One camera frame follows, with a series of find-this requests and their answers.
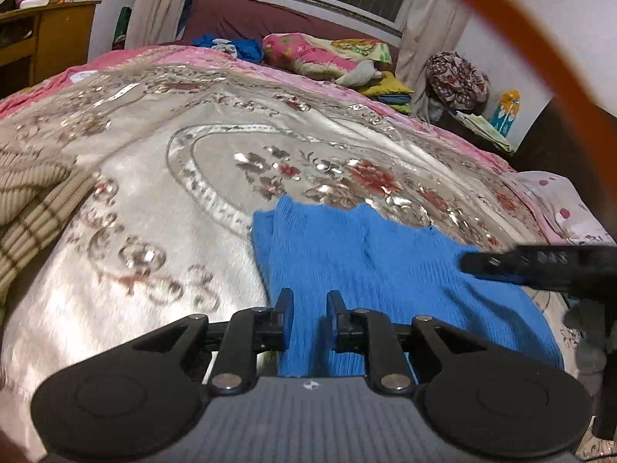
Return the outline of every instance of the beige knit fabric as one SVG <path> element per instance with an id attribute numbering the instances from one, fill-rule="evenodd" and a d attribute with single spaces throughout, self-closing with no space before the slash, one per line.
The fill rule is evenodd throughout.
<path id="1" fill-rule="evenodd" d="M 69 177 L 73 160 L 57 152 L 0 149 L 0 226 L 9 224 L 42 190 Z"/>
<path id="2" fill-rule="evenodd" d="M 92 171 L 57 151 L 0 149 L 0 323 L 17 274 L 63 229 L 92 189 Z"/>

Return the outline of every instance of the curtain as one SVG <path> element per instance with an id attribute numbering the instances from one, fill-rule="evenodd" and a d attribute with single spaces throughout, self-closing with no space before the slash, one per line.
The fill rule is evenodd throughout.
<path id="1" fill-rule="evenodd" d="M 433 54 L 459 42 L 471 11 L 459 0 L 412 0 L 400 41 L 396 76 L 415 93 L 411 112 L 427 120 L 427 74 Z"/>
<path id="2" fill-rule="evenodd" d="M 126 49 L 176 39 L 185 0 L 135 0 L 126 32 Z"/>

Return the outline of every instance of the wooden cabinet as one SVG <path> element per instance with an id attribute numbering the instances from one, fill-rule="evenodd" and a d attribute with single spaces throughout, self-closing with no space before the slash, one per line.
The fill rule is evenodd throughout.
<path id="1" fill-rule="evenodd" d="M 88 62 L 99 3 L 58 3 L 0 14 L 0 97 Z"/>

